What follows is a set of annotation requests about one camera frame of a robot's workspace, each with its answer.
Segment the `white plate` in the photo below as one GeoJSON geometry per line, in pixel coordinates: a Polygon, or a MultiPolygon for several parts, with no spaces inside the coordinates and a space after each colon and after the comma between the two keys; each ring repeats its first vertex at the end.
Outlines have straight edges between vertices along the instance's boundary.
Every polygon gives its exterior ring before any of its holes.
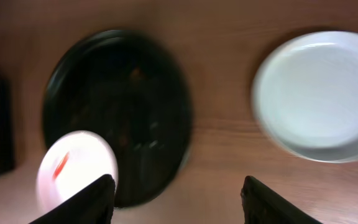
{"type": "Polygon", "coordinates": [[[275,48],[253,81],[262,131],[304,159],[358,161],[358,33],[312,32],[275,48]]]}
{"type": "Polygon", "coordinates": [[[91,131],[62,136],[48,149],[37,173],[40,210],[53,210],[104,174],[119,180],[117,159],[101,136],[91,131]]]}

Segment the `white plate bottom front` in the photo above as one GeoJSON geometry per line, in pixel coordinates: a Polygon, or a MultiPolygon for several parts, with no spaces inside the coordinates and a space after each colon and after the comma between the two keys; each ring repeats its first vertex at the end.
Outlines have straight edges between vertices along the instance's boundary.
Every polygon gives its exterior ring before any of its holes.
{"type": "Polygon", "coordinates": [[[53,210],[104,174],[119,180],[117,159],[101,136],[91,131],[62,136],[48,149],[37,173],[40,210],[53,210]]]}

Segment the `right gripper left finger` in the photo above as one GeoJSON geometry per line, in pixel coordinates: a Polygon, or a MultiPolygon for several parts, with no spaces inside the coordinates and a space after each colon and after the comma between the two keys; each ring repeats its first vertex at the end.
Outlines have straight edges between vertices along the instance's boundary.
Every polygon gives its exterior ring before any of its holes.
{"type": "Polygon", "coordinates": [[[104,174],[30,224],[111,224],[116,183],[104,174]]]}

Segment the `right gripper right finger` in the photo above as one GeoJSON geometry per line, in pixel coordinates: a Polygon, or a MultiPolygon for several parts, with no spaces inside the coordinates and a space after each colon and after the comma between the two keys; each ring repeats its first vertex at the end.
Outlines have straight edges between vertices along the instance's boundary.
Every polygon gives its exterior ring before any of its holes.
{"type": "Polygon", "coordinates": [[[255,177],[245,177],[241,190],[245,224],[321,224],[255,177]]]}

